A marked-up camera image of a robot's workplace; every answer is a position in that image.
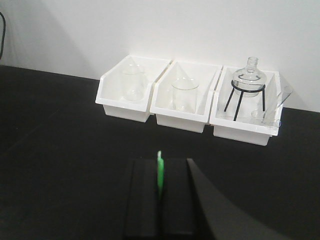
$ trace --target black table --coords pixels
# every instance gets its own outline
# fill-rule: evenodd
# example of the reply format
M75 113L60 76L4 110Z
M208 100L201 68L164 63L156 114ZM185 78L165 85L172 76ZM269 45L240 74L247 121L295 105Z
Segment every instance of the black table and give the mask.
M128 158L193 158L257 221L320 239L320 113L284 108L266 147L106 116L99 82L0 66L0 238L117 239Z

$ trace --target glass flask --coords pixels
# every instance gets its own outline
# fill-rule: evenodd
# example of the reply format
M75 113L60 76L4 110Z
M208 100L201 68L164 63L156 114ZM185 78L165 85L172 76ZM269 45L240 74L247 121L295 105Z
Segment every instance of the glass flask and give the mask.
M185 73L177 65L176 79L172 82L172 106L174 110L192 113L196 112L197 107L197 88L199 83Z
M232 79L236 87L247 90L257 91L266 84L266 75L257 68L258 58L251 56L248 58L246 67L241 68L233 73ZM259 92L244 92L244 97L255 97Z
M144 68L129 59L121 71L122 95L131 102L142 100L145 96L146 76Z

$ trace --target green object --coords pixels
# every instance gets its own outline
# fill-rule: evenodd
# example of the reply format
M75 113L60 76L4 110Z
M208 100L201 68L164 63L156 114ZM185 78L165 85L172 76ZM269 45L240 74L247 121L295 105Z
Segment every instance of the green object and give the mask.
M161 199L162 191L164 189L164 173L165 173L165 162L161 157L161 151L158 151L158 159L157 159L158 171L157 171L157 184L158 184L158 192L159 199Z

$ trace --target clear glass beaker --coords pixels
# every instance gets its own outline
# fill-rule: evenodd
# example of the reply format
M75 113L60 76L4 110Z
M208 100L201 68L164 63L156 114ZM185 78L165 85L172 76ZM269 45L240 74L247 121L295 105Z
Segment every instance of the clear glass beaker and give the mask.
M199 83L195 79L189 78L179 65L177 67L176 80L172 83L173 109L194 114L197 107Z
M124 99L136 102L142 100L146 91L146 76L144 68L132 59L121 72L122 95Z
M281 126L281 120L274 119L275 115L275 112L268 114L265 111L254 110L251 112L252 123L255 125L279 128Z

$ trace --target white plastic bin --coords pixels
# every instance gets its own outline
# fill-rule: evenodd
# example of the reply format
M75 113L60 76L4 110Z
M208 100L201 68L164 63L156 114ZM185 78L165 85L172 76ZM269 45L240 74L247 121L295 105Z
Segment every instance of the white plastic bin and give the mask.
M195 113L173 108L172 82L176 79L178 65L190 78L199 82ZM221 65L174 61L154 86L150 112L156 115L157 124L202 133L209 122L213 92L221 69Z
M122 93L121 69L132 60L143 67L147 81L144 97L139 101L125 100ZM115 67L102 75L95 102L103 105L106 115L146 122L150 116L149 109L154 83L167 69L170 62L171 60L168 59L126 56Z
M247 142L266 146L272 136L278 135L278 127L253 124L251 112L262 110L262 92L255 97L243 97L236 121L233 118L236 113L239 95L234 92L229 106L224 112L228 98L232 91L231 80L233 73L240 67L224 66L219 83L213 96L212 109L209 123L214 126L213 135L216 137ZM271 102L277 99L281 92L279 72L263 71L266 74L265 106L266 109ZM282 105L274 114L274 119L280 120Z

